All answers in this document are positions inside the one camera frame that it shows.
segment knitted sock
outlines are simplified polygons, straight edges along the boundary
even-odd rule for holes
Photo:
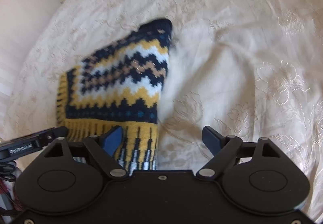
[[[69,129],[70,141],[120,125],[124,140],[114,158],[129,172],[155,169],[157,103],[168,70],[171,30],[167,19],[144,24],[60,77],[57,124]]]

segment circular pad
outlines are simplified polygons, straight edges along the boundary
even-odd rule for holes
[[[250,176],[249,181],[253,187],[266,192],[275,192],[287,185],[285,176],[274,170],[257,171]]]
[[[69,171],[52,170],[39,177],[38,185],[46,191],[59,192],[72,187],[75,181],[75,175]]]
[[[260,215],[294,210],[310,188],[306,176],[292,162],[271,157],[234,166],[221,183],[236,204]]]

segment yellow stripe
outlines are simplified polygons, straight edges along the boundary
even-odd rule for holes
[[[78,141],[81,135],[81,127],[83,126],[83,124],[76,124],[76,134],[75,134],[75,141]]]
[[[139,161],[144,161],[145,158],[145,151],[148,148],[148,141],[150,138],[150,128],[151,127],[141,127],[140,128],[140,145],[139,145],[139,150],[140,150],[140,155],[139,155]],[[155,139],[152,139],[151,146],[155,144]]]
[[[82,134],[82,137],[81,137],[80,141],[82,140],[82,138],[87,137],[87,136],[90,135],[89,126],[90,126],[90,124],[88,122],[84,123],[83,134]]]
[[[90,125],[90,135],[94,135],[95,134],[95,125],[96,125],[96,123],[92,123]]]
[[[65,108],[68,101],[68,82],[67,74],[64,73],[59,78],[59,89],[56,104],[59,105],[56,110],[56,118],[58,126],[64,126],[65,123]]]
[[[83,138],[85,123],[78,124],[78,125],[79,125],[79,128],[78,128],[79,133],[78,133],[77,138],[75,139],[76,142],[81,141]]]
[[[67,139],[70,140],[73,135],[73,123],[69,123],[67,128],[68,128]]]
[[[66,122],[66,123],[65,123],[65,126],[66,126],[67,128],[71,128],[71,123],[70,123],[70,122]],[[69,130],[69,131],[68,131],[68,134],[67,134],[67,138],[68,138],[68,139],[71,137],[71,133],[72,133],[72,131],[71,131],[71,130]]]
[[[123,168],[126,168],[126,169],[129,168],[129,161],[125,161]]]
[[[75,123],[73,121],[71,121],[70,128],[68,128],[68,129],[71,130],[71,134],[70,134],[68,140],[73,141],[74,135],[75,135]]]
[[[158,127],[152,128],[152,131],[154,131],[154,135],[156,136],[156,138],[155,138],[155,141],[151,143],[151,156],[150,156],[151,167],[152,167],[152,161],[154,161],[154,155],[156,152],[155,146],[158,146]]]
[[[77,136],[77,126],[78,126],[78,124],[77,123],[73,123],[73,134],[72,134],[72,137],[71,137],[71,139],[72,139],[72,141],[75,141],[76,140],[76,136]]]
[[[96,127],[96,134],[97,135],[102,135],[104,132],[103,132],[103,125],[98,125],[97,127]]]
[[[128,127],[128,142],[127,142],[127,153],[126,161],[131,161],[132,151],[135,148],[135,140],[138,136],[138,126]]]

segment white bedspread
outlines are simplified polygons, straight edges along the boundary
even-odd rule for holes
[[[140,24],[167,17],[173,48],[159,105],[159,169],[205,164],[205,125],[245,141],[269,137],[309,177],[304,212],[321,222],[322,14],[323,0],[66,0],[22,67],[5,137],[55,126],[62,71]]]

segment zigzag pattern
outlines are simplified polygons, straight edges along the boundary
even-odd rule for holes
[[[148,49],[152,46],[156,46],[158,51],[161,54],[168,53],[168,47],[170,45],[170,30],[169,25],[166,23],[166,26],[160,26],[161,28],[164,27],[165,30],[160,29],[150,29],[146,26],[143,29],[139,29],[138,32],[132,32],[128,37],[125,39],[116,41],[107,47],[97,50],[93,54],[91,54],[88,58],[84,59],[82,62],[88,64],[93,59],[96,62],[101,62],[102,59],[113,59],[118,58],[120,55],[118,51],[124,52],[127,48],[134,49],[138,43],[140,43],[143,48]]]
[[[101,49],[102,53],[99,57],[90,56],[87,60],[83,61],[84,69],[96,70],[107,70],[110,71],[112,67],[117,67],[120,64],[125,63],[125,57],[131,58],[137,52],[140,52],[142,57],[147,57],[148,55],[155,55],[156,60],[159,63],[168,61],[168,50],[167,47],[161,47],[159,40],[154,39],[150,42],[145,40],[139,41],[138,43],[132,43],[127,47],[122,47],[119,50],[115,50],[112,54],[110,49]]]
[[[100,87],[108,88],[114,85],[117,81],[123,84],[127,77],[132,77],[132,81],[137,83],[142,77],[148,77],[150,83],[155,86],[162,84],[167,75],[167,61],[159,63],[155,55],[142,57],[140,52],[137,52],[133,57],[125,57],[123,64],[119,64],[117,68],[112,68],[110,72],[101,70],[93,70],[92,74],[83,72],[80,75],[81,68],[78,67],[78,81],[82,83],[81,92],[85,94],[88,91],[98,91]]]

